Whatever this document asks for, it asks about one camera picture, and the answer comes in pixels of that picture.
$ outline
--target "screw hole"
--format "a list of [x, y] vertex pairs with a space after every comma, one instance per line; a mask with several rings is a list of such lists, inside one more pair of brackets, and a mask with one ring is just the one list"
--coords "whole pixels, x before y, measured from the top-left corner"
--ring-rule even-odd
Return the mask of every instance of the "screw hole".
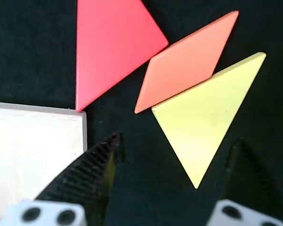
[[271, 222], [264, 222], [262, 224], [262, 226], [277, 226], [277, 225], [275, 225], [274, 223], [271, 223]]
[[235, 207], [232, 207], [232, 206], [223, 207], [222, 212], [226, 214], [227, 216], [234, 218], [234, 219], [242, 218], [241, 213]]
[[72, 210], [66, 210], [59, 214], [58, 224], [59, 225], [70, 225], [75, 220], [75, 213]]
[[30, 208], [27, 211], [25, 211], [25, 213], [22, 216], [22, 220], [25, 222], [36, 220], [40, 215], [40, 212], [41, 212], [40, 208], [37, 207]]

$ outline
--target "triangle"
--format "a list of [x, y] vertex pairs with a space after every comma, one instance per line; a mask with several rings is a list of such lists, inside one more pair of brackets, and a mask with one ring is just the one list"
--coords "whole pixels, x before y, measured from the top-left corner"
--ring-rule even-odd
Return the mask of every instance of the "triangle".
[[265, 57], [256, 53], [152, 108], [196, 189]]
[[167, 45], [140, 0], [78, 0], [75, 109], [84, 109]]
[[135, 113], [208, 79], [239, 12], [231, 12], [181, 39], [150, 60]]

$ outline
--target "wooden block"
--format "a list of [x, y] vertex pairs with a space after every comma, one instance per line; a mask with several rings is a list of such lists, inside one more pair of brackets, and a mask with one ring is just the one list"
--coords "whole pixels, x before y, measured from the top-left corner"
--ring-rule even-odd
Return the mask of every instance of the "wooden block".
[[168, 45], [140, 0], [78, 0], [77, 111]]
[[87, 149], [86, 114], [0, 103], [0, 218]]
[[195, 188], [198, 188], [265, 57], [265, 53], [256, 53], [152, 108]]
[[213, 74], [239, 12], [231, 12], [171, 45], [150, 60], [135, 107], [139, 113]]

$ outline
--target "white block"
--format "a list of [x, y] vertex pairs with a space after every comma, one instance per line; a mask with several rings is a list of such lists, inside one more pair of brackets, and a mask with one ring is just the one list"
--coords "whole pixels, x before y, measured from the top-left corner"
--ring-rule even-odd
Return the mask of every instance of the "white block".
[[283, 222], [227, 199], [217, 202], [207, 223], [207, 226], [265, 225], [283, 226]]
[[81, 205], [65, 202], [24, 201], [10, 206], [0, 226], [86, 226]]
[[0, 103], [0, 218], [34, 199], [87, 149], [86, 114]]

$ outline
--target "dark green surface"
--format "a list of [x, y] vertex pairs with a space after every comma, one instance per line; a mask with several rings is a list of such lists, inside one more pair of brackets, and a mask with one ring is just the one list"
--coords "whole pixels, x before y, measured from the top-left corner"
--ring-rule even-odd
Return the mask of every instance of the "dark green surface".
[[[223, 196], [227, 150], [238, 137], [255, 149], [283, 198], [283, 0], [144, 3], [170, 43], [240, 10], [216, 71], [258, 51], [267, 58], [198, 190], [151, 111], [133, 113], [147, 65], [87, 107], [89, 145], [120, 130], [127, 148], [106, 225], [204, 225]], [[75, 16], [74, 1], [0, 1], [0, 101], [74, 108]]]

